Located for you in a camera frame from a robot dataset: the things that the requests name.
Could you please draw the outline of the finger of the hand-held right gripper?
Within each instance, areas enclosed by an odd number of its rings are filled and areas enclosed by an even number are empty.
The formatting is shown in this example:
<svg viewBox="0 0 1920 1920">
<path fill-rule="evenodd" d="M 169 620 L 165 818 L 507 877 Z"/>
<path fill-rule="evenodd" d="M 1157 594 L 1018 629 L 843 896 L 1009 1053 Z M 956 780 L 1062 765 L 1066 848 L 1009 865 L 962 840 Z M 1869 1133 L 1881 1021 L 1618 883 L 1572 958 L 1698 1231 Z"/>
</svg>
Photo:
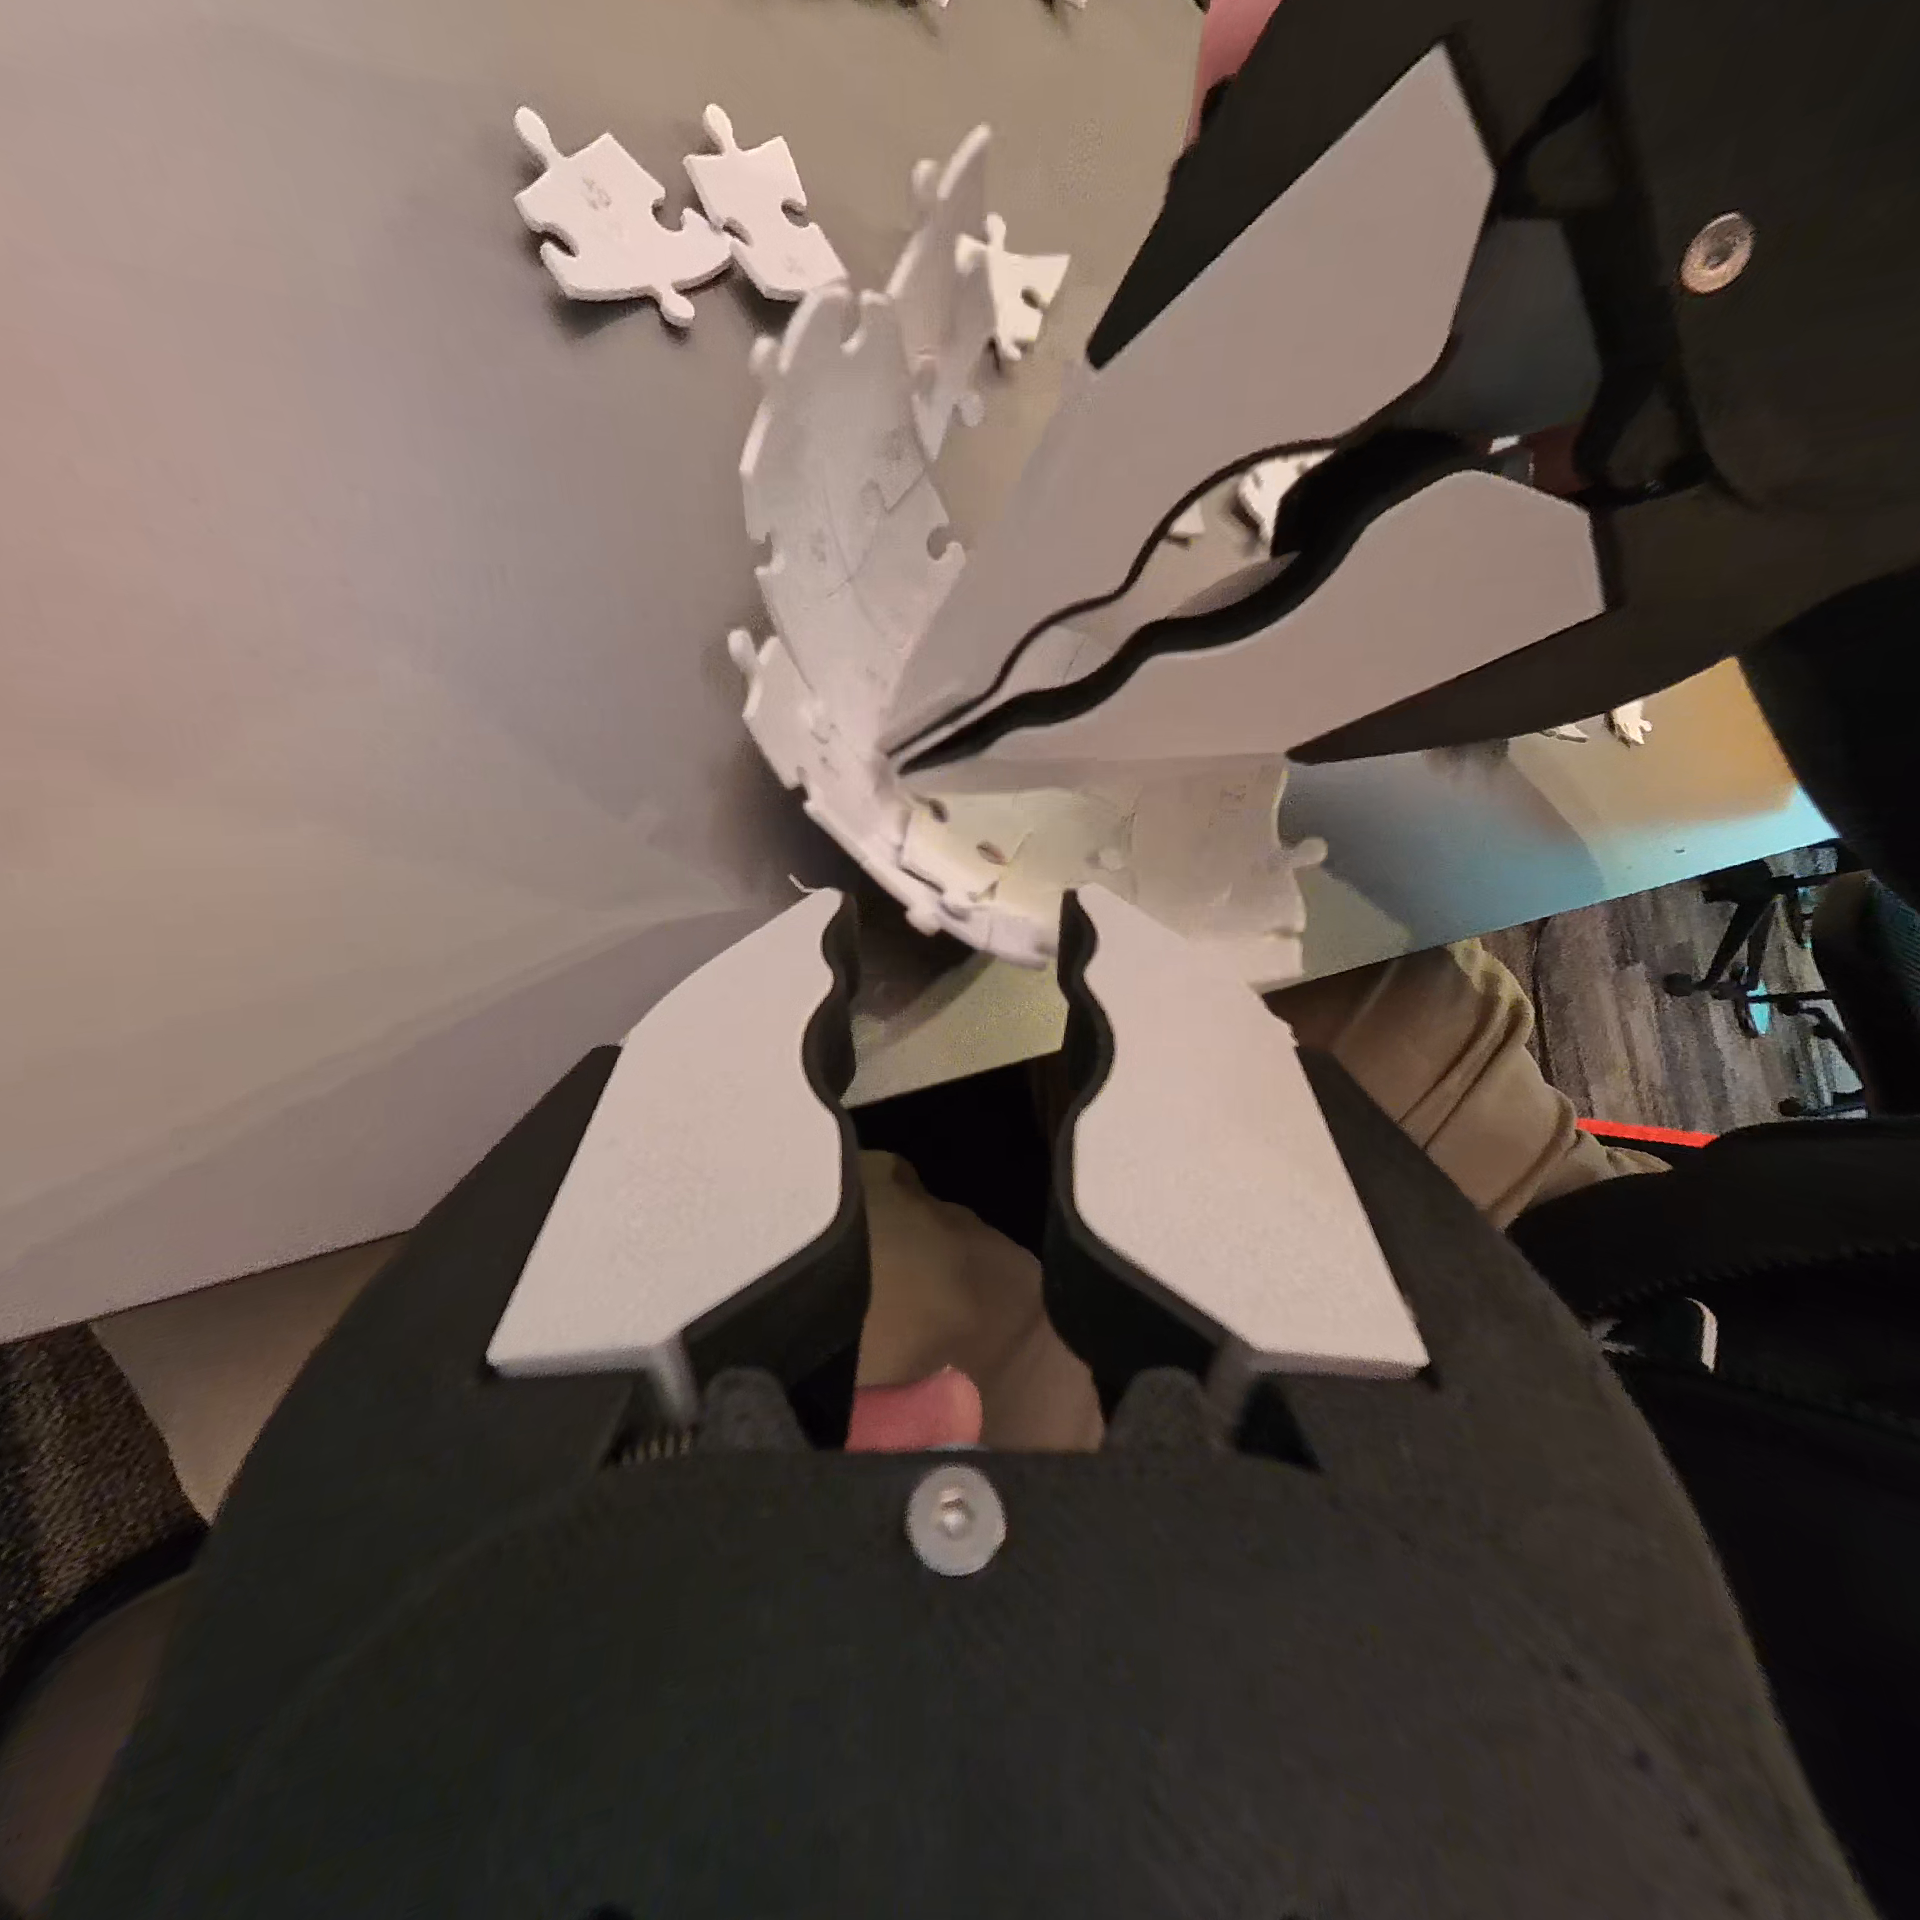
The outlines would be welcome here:
<svg viewBox="0 0 1920 1920">
<path fill-rule="evenodd" d="M 1283 765 L 1360 724 L 1358 756 L 1571 725 L 1607 708 L 1533 648 L 1607 608 L 1592 512 L 1455 466 L 1245 602 L 1148 622 L 1115 661 L 900 756 L 913 793 L 1094 791 Z"/>
<path fill-rule="evenodd" d="M 1495 194 L 1445 45 L 1055 407 L 900 670 L 885 749 L 980 708 L 1018 648 L 1141 575 L 1212 481 L 1352 433 L 1439 361 Z"/>
</svg>

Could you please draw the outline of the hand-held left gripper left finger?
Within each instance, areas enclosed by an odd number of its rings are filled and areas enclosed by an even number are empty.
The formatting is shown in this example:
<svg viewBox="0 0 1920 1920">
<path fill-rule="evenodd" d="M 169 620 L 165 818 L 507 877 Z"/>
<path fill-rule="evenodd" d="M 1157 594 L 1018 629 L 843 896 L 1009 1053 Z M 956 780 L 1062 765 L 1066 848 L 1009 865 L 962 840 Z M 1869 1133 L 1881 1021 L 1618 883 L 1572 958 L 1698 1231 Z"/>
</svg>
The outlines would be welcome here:
<svg viewBox="0 0 1920 1920">
<path fill-rule="evenodd" d="M 496 1378 L 632 1372 L 690 1427 L 719 1372 L 765 1369 L 843 1443 L 874 1299 L 857 983 L 857 901 L 810 891 L 625 1031 L 490 1339 Z"/>
</svg>

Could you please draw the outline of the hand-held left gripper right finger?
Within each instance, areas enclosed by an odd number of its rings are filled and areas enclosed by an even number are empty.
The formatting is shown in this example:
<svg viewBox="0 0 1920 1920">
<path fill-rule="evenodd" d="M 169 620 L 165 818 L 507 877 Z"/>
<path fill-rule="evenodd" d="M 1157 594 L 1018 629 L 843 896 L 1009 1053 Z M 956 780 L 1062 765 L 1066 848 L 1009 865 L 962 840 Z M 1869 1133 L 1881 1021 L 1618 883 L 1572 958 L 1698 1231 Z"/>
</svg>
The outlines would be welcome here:
<svg viewBox="0 0 1920 1920">
<path fill-rule="evenodd" d="M 1264 997 L 1104 884 L 1062 901 L 1055 978 L 1042 1302 L 1104 1417 L 1167 1369 L 1226 1434 L 1274 1378 L 1418 1378 L 1418 1324 Z"/>
</svg>

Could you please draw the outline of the assembled white puzzle section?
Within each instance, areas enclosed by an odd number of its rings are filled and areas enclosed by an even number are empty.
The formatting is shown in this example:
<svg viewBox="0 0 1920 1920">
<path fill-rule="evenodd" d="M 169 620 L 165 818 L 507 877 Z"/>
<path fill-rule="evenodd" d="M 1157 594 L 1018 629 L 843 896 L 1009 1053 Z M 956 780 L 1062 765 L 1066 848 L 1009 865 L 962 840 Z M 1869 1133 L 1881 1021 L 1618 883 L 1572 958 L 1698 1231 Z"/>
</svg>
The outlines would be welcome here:
<svg viewBox="0 0 1920 1920">
<path fill-rule="evenodd" d="M 732 634 L 743 725 L 806 818 L 900 905 L 1009 966 L 1055 962 L 1062 896 L 1104 884 L 1214 948 L 1251 988 L 1301 983 L 1299 877 L 1322 845 L 1284 845 L 1277 762 L 1151 774 L 990 774 L 918 793 L 882 751 L 911 653 L 962 575 L 935 454 L 976 424 L 976 367 L 1002 319 L 1039 330 L 1066 254 L 1006 251 L 990 212 L 990 124 L 948 162 L 913 162 L 913 235 L 885 294 L 810 294 L 779 343 L 756 343 L 765 390 L 743 442 L 743 523 L 767 641 Z"/>
</svg>

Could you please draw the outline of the white puzzle pieces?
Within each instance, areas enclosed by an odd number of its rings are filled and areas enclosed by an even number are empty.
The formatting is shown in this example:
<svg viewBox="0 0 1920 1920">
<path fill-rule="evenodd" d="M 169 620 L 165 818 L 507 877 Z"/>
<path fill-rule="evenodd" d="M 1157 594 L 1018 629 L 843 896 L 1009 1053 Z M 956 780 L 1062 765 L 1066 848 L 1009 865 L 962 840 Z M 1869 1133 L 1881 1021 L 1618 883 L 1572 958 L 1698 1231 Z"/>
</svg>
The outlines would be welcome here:
<svg viewBox="0 0 1920 1920">
<path fill-rule="evenodd" d="M 1465 92 L 1465 50 L 1455 45 L 1450 60 Z M 793 305 L 849 283 L 836 245 L 806 216 L 806 189 L 784 139 L 738 146 L 727 116 L 709 110 L 709 151 L 686 157 L 697 208 L 670 227 L 661 212 L 663 186 L 610 133 L 565 153 L 535 110 L 518 110 L 515 133 L 541 169 L 515 203 L 541 242 L 541 263 L 566 299 L 651 299 L 663 328 L 686 330 L 692 287 L 735 269 L 765 295 Z M 1176 269 L 1174 295 L 1199 273 Z M 1404 425 L 1434 425 L 1462 440 L 1497 440 L 1509 429 L 1533 440 L 1588 410 L 1600 390 L 1600 346 L 1572 283 L 1571 242 L 1552 222 L 1491 216 L 1488 208 L 1454 335 L 1433 370 L 1439 370 L 1439 383 L 1404 414 Z M 911 620 L 913 648 L 930 622 L 935 612 Z M 972 714 L 1006 703 L 1013 665 Z"/>
</svg>

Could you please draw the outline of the person's right hand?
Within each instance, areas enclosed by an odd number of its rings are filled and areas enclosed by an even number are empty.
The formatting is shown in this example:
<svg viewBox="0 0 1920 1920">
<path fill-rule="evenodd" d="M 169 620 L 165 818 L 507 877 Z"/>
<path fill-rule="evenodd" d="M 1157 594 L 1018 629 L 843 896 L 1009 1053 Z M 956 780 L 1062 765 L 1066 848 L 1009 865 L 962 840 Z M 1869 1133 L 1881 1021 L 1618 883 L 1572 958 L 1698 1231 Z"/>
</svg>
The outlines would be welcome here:
<svg viewBox="0 0 1920 1920">
<path fill-rule="evenodd" d="M 1187 146 L 1204 129 L 1212 97 L 1250 65 L 1274 12 L 1277 0 L 1212 0 L 1204 9 Z"/>
</svg>

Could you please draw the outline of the person's left hand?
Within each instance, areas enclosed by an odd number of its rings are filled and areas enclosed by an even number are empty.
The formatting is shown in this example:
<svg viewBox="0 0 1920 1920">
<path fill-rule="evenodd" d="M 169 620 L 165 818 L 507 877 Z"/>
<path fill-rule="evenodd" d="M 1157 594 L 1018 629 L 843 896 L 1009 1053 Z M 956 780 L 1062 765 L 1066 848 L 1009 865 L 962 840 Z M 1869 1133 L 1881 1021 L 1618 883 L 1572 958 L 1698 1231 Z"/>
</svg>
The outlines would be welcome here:
<svg viewBox="0 0 1920 1920">
<path fill-rule="evenodd" d="M 984 1441 L 980 1389 L 962 1369 L 918 1384 L 857 1388 L 849 1453 L 956 1453 Z"/>
</svg>

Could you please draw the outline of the black office chair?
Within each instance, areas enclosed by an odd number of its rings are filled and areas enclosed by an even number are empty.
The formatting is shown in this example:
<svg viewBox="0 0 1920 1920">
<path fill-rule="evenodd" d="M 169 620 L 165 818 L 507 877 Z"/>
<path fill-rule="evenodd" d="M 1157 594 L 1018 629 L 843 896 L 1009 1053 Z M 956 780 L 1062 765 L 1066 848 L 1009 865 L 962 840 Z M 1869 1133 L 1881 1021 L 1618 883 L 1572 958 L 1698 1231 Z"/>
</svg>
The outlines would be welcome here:
<svg viewBox="0 0 1920 1920">
<path fill-rule="evenodd" d="M 1846 877 L 1840 845 L 1698 877 L 1702 958 L 1663 978 L 1674 1007 L 1702 1015 L 1757 1120 L 1868 1120 L 1858 1046 L 1814 966 L 1814 912 Z"/>
</svg>

